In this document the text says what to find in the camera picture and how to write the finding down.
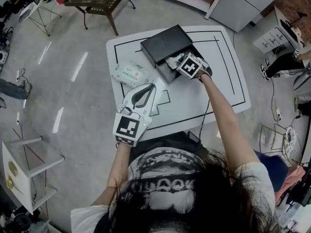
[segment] blue cloth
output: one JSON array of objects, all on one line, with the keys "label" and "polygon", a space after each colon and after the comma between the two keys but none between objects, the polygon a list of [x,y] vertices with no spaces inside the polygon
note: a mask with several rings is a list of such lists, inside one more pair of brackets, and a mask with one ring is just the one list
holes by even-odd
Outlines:
[{"label": "blue cloth", "polygon": [[260,162],[263,163],[268,170],[274,192],[278,192],[283,186],[283,183],[287,177],[289,171],[288,166],[278,155],[268,156],[257,151],[255,151],[255,153]]}]

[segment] power strip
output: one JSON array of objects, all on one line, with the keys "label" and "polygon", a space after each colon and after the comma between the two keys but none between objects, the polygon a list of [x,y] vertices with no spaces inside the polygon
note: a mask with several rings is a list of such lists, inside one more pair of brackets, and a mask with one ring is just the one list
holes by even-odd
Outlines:
[{"label": "power strip", "polygon": [[279,108],[276,108],[276,115],[277,115],[277,120],[281,121],[282,120],[282,114],[281,114],[281,110]]}]

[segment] pink cloth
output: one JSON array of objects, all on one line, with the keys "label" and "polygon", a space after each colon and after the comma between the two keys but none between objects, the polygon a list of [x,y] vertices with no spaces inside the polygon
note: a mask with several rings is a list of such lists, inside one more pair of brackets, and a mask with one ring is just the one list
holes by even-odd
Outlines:
[{"label": "pink cloth", "polygon": [[302,166],[293,166],[289,169],[288,175],[284,181],[283,186],[278,192],[275,192],[276,202],[279,200],[279,198],[282,196],[282,194],[290,188],[293,184],[295,184],[297,181],[299,181],[302,176],[305,175],[305,170]]}]

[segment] drawer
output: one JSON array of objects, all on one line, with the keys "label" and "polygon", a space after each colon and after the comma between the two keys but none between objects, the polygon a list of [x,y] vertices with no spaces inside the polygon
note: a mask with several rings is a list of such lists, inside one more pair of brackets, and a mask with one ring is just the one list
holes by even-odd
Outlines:
[{"label": "drawer", "polygon": [[281,32],[281,30],[278,27],[275,27],[274,29],[271,29],[269,31],[269,33],[282,45],[286,42],[288,42],[288,40],[286,39],[286,37],[283,35],[283,33]]},{"label": "drawer", "polygon": [[270,34],[270,32],[265,33],[262,38],[264,38],[272,46],[272,49],[275,49],[280,45],[280,43]]},{"label": "drawer", "polygon": [[263,53],[267,53],[273,49],[273,47],[262,37],[254,41],[253,44]]}]

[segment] black strap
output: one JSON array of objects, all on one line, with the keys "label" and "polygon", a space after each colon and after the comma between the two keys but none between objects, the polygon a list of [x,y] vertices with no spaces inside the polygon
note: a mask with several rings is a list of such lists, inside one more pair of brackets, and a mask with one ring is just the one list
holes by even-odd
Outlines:
[{"label": "black strap", "polygon": [[108,226],[108,220],[109,220],[109,212],[103,215],[103,217],[98,221],[94,233],[104,233]]}]

